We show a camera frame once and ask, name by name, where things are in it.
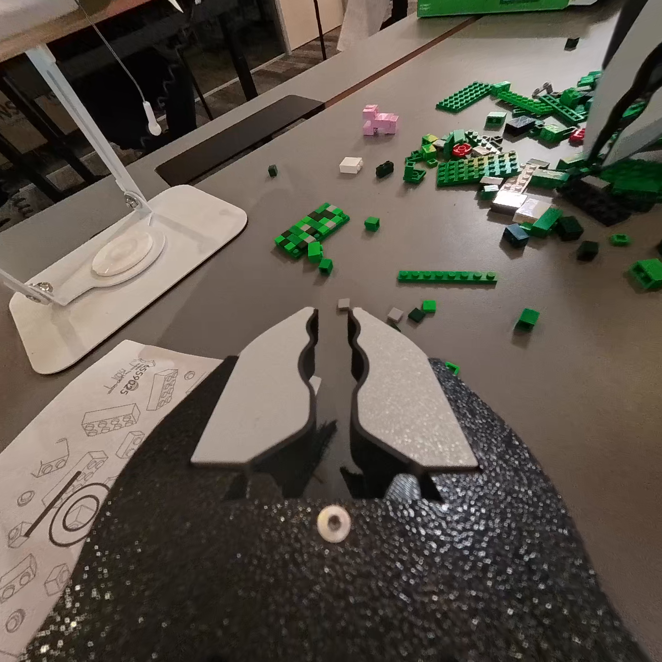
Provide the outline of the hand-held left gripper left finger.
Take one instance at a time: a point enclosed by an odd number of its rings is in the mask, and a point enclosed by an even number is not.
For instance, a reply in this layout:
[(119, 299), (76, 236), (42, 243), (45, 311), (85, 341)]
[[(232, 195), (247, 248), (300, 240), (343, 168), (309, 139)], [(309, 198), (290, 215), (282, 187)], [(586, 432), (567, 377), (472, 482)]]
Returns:
[(309, 435), (317, 421), (319, 311), (304, 307), (238, 355), (191, 456), (202, 468), (248, 468)]

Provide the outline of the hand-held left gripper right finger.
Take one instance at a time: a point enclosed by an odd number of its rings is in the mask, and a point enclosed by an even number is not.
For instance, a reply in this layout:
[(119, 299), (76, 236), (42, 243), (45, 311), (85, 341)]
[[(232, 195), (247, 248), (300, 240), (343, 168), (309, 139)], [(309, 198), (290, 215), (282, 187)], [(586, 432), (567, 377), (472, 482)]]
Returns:
[(372, 448), (414, 474), (475, 471), (476, 456), (416, 343), (361, 307), (348, 314), (352, 454)]

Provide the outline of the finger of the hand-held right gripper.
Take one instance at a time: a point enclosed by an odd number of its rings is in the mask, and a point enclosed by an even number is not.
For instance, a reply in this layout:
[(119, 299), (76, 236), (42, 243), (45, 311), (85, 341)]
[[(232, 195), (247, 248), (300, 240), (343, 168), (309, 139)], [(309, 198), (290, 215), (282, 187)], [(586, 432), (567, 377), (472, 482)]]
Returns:
[[(637, 100), (643, 110), (625, 121), (625, 111)], [(661, 138), (661, 87), (617, 89), (597, 86), (594, 94), (594, 159), (604, 167), (648, 150)]]
[[(597, 86), (661, 86), (660, 1), (625, 2)], [(585, 126), (584, 154), (594, 160), (594, 97)]]

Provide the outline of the pile of green bricks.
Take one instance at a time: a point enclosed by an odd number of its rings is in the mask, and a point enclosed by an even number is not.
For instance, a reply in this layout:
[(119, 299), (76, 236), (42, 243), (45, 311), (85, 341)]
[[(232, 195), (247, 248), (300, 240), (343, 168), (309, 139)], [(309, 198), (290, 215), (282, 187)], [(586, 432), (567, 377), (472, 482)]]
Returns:
[[(452, 161), (451, 149), (455, 144), (468, 143), (472, 145), (473, 150), (470, 158), (486, 156), (490, 153), (515, 151), (506, 150), (503, 141), (504, 139), (508, 140), (520, 137), (532, 138), (547, 147), (555, 147), (564, 142), (573, 147), (581, 147), (583, 145), (570, 144), (568, 136), (575, 128), (585, 128), (585, 123), (591, 110), (595, 89), (601, 75), (601, 70), (589, 71), (586, 75), (580, 78), (574, 86), (567, 87), (560, 92), (554, 92), (551, 84), (548, 82), (544, 83), (542, 87), (537, 88), (531, 96), (527, 97), (532, 97), (549, 104), (552, 108), (552, 114), (543, 118), (534, 117), (537, 120), (535, 128), (518, 137), (509, 137), (504, 134), (504, 126), (506, 122), (512, 117), (518, 117), (521, 115), (528, 117), (533, 116), (525, 114), (519, 109), (513, 109), (489, 95), (488, 97), (492, 97), (496, 102), (504, 106), (506, 110), (492, 111), (486, 116), (484, 128), (489, 131), (488, 134), (481, 134), (475, 130), (464, 129), (455, 129), (442, 137), (426, 134), (421, 139), (420, 147), (413, 150), (410, 155), (405, 158), (404, 164), (406, 160), (414, 160), (417, 162), (418, 168), (425, 170), (435, 169), (436, 182), (437, 167), (442, 162)], [(643, 105), (643, 100), (635, 101), (625, 111), (623, 119), (628, 121), (637, 117), (643, 110)], [(629, 157), (622, 161), (625, 160), (646, 159)], [(568, 156), (560, 158), (554, 168), (551, 167), (549, 161), (535, 158), (530, 158), (525, 162), (519, 160), (519, 162), (522, 164), (522, 169), (527, 163), (537, 163), (540, 165), (540, 169), (534, 174), (531, 182), (525, 190), (525, 194), (527, 194), (528, 197), (532, 197), (528, 192), (530, 187), (542, 189), (548, 195), (554, 193), (558, 194), (556, 191), (558, 186), (563, 185), (572, 179), (583, 179), (593, 186), (606, 189), (610, 193), (615, 194), (611, 190), (610, 183), (600, 178), (601, 170), (612, 166), (609, 165), (604, 167), (602, 164), (602, 158), (587, 160), (583, 153), (574, 152)], [(478, 186), (478, 199), (487, 201), (491, 204), (493, 198), (506, 180), (507, 179), (486, 176), (483, 177), (480, 182), (473, 183)], [(641, 199), (653, 199), (657, 201), (656, 206), (661, 204), (661, 198), (630, 196)], [(562, 242), (579, 241), (584, 234), (584, 227), (576, 217), (564, 215), (563, 210), (553, 203), (551, 203), (550, 209), (533, 225), (523, 223), (521, 224), (521, 227), (527, 231), (530, 238), (545, 239), (551, 234), (556, 234)]]

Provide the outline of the long green brick strip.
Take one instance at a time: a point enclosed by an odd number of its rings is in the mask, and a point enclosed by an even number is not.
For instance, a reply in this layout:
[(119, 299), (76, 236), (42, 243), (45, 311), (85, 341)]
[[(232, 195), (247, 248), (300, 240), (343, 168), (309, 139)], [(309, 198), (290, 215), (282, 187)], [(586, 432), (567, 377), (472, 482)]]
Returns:
[(493, 271), (400, 270), (397, 281), (405, 284), (495, 285), (499, 276)]

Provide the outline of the printed paper bag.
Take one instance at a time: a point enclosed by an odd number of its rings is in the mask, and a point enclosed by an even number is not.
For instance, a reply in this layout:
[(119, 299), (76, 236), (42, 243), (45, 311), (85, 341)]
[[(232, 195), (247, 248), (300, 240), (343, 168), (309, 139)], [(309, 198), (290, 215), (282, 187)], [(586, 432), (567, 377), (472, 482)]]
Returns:
[(18, 661), (149, 433), (222, 360), (125, 340), (1, 452), (1, 660)]

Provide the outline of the grey desk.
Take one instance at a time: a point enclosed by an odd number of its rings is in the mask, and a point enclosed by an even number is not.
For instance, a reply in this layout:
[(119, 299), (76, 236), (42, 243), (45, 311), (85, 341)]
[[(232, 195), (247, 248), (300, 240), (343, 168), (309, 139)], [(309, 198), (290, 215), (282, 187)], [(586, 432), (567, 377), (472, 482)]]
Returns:
[[(560, 12), (501, 14), (469, 20), (459, 31), (378, 78), (360, 71), (370, 56), (390, 55), (396, 37), (434, 27), (401, 21), (368, 49), (337, 55), (293, 79), (281, 93), (324, 99), (327, 107), (241, 160), (198, 182), (248, 215), (244, 232), (120, 333), (76, 366), (36, 374), (1, 294), (1, 447), (85, 368), (129, 339), (178, 352), (223, 358), (301, 307), (320, 311), (319, 420), (336, 418), (326, 460), (349, 459), (353, 379), (346, 321), (349, 297), (384, 319), (424, 297), (438, 311), (404, 331), (429, 356), (459, 365), (461, 379), (524, 440), (569, 506), (603, 589), (635, 637), (661, 660), (661, 292), (642, 292), (629, 266), (655, 255), (660, 207), (605, 228), (568, 207), (584, 236), (600, 242), (591, 262), (555, 236), (523, 252), (501, 244), (502, 225), (475, 199), (475, 188), (436, 190), (427, 175), (402, 182), (402, 160), (427, 132), (483, 130), (490, 99), (457, 115), (435, 110), (474, 80), (512, 83), (530, 93), (543, 81), (569, 87), (600, 68), (620, 1)], [(359, 87), (358, 77), (367, 77)], [(399, 115), (395, 135), (366, 137), (362, 110)], [(341, 174), (361, 157), (356, 175)], [(393, 173), (378, 180), (384, 161)], [(279, 174), (270, 178), (268, 166)], [(274, 238), (323, 203), (350, 221), (322, 242), (330, 275), (307, 256), (292, 260)], [(380, 218), (376, 232), (368, 217)], [(400, 270), (493, 271), (495, 285), (405, 284)], [(524, 308), (540, 312), (518, 332)]]

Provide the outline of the large green studded plate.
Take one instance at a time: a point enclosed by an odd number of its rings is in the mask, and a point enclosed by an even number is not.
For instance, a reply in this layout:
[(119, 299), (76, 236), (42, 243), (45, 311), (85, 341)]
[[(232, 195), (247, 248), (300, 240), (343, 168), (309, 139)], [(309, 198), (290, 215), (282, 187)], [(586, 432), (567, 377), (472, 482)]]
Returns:
[(600, 172), (615, 194), (661, 198), (661, 163), (625, 160)]

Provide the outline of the narrow green studded plate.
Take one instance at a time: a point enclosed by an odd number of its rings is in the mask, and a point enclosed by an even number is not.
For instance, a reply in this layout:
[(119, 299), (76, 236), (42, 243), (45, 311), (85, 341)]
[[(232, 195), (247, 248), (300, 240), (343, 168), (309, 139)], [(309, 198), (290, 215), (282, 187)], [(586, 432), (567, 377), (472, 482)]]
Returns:
[(492, 84), (489, 93), (497, 101), (513, 109), (519, 109), (530, 116), (543, 118), (552, 114), (552, 108), (546, 102), (513, 92), (509, 81)]

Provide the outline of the white studded plate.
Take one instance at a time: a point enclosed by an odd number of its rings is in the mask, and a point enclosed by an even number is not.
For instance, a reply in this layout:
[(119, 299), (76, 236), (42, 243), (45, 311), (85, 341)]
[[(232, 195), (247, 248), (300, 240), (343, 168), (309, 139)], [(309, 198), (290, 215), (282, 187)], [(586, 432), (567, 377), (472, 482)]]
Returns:
[(519, 175), (507, 179), (493, 198), (490, 210), (513, 216), (526, 202), (528, 196), (525, 194), (525, 190), (539, 169), (539, 164), (527, 163)]

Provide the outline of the green cardboard box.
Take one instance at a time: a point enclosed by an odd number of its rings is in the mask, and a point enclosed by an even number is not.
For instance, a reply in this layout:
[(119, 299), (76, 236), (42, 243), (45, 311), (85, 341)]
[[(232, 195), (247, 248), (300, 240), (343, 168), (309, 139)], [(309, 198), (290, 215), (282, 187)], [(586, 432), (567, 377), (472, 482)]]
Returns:
[(562, 11), (597, 1), (417, 1), (419, 19), (521, 12)]

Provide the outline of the checkered green brick plate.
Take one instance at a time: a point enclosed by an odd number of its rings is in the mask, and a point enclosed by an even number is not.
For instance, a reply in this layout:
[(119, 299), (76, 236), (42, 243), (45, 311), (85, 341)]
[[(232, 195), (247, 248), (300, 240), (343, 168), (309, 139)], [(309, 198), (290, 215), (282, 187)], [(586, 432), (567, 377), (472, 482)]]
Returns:
[(274, 238), (277, 250), (292, 260), (308, 255), (309, 244), (322, 243), (350, 221), (343, 209), (323, 203)]

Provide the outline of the white book stand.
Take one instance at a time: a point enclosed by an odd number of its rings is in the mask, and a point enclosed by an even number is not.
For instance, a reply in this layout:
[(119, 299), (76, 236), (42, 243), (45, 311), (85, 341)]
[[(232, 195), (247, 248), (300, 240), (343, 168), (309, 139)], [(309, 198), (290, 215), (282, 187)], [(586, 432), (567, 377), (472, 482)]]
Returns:
[(25, 37), (22, 51), (108, 167), (129, 213), (23, 283), (9, 310), (32, 369), (59, 373), (113, 335), (238, 236), (242, 209), (190, 185), (148, 200), (73, 90), (37, 29), (75, 10), (91, 22), (93, 1), (2, 1), (1, 40)]

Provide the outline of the pink brick pig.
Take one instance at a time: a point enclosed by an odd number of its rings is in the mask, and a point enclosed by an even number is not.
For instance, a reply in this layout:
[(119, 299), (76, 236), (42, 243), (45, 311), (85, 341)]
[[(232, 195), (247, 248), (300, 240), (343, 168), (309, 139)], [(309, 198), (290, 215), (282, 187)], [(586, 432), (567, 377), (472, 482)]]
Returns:
[(362, 110), (362, 133), (366, 137), (395, 135), (399, 128), (399, 115), (379, 112), (376, 104), (367, 104)]

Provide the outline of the white hanging cloth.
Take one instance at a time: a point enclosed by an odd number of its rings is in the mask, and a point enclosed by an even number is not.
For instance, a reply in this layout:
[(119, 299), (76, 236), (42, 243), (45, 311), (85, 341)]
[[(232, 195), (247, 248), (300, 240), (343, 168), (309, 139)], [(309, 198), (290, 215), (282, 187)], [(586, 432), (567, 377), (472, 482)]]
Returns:
[(344, 1), (337, 50), (343, 52), (376, 34), (390, 15), (392, 1)]

